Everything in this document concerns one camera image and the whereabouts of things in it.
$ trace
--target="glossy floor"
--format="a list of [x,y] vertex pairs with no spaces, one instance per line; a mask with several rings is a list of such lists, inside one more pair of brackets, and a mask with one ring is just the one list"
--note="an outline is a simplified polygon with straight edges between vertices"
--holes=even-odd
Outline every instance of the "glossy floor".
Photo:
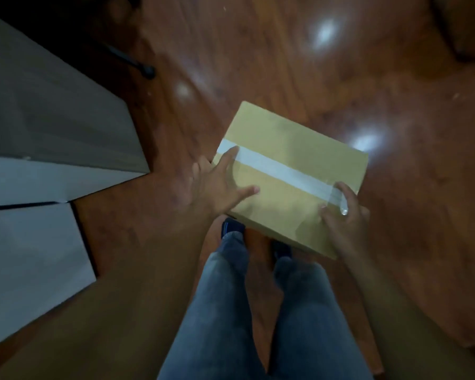
[[[76,202],[100,274],[187,203],[190,166],[211,158],[241,101],[370,154],[360,192],[373,255],[461,344],[475,345],[475,64],[457,63],[428,0],[112,0],[113,43],[154,63],[115,89],[153,173]],[[269,356],[281,292],[267,241],[248,231],[254,339]],[[210,231],[204,259],[218,243]],[[381,370],[357,289],[316,258],[368,364]]]

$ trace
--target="person's right arm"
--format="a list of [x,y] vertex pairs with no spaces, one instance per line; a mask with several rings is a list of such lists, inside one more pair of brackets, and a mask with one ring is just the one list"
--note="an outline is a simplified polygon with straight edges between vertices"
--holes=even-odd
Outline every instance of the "person's right arm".
[[345,184],[336,185],[348,202],[348,215],[320,210],[329,238],[354,277],[388,379],[475,380],[475,358],[449,338],[371,259],[369,211]]

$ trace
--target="shoe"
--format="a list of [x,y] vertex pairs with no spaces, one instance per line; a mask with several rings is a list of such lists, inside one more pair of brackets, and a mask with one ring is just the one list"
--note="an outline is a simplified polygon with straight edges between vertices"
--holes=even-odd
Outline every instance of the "shoe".
[[229,232],[240,232],[241,234],[245,233],[245,225],[241,224],[239,221],[233,219],[232,217],[227,217],[222,223],[222,233],[221,238],[227,235]]
[[276,263],[282,257],[292,258],[292,247],[278,240],[271,240],[271,251]]

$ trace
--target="packing tape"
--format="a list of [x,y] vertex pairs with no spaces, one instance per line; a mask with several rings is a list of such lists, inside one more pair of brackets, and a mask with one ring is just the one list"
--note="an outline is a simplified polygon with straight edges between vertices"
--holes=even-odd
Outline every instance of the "packing tape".
[[[234,144],[232,141],[223,139],[216,152],[223,154],[236,145],[237,144]],[[282,180],[297,189],[338,206],[343,215],[348,213],[346,198],[339,189],[336,189],[332,185],[325,184],[310,175],[305,175],[302,172],[242,146],[240,146],[240,150],[235,159],[259,172],[266,173],[266,175]]]

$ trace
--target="blue jeans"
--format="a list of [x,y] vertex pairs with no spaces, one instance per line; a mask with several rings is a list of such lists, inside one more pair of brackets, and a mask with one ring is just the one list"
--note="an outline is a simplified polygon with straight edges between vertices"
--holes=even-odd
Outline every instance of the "blue jeans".
[[373,379],[324,269],[289,257],[274,267],[285,296],[266,373],[252,336],[248,259],[242,234],[225,235],[206,262],[159,380]]

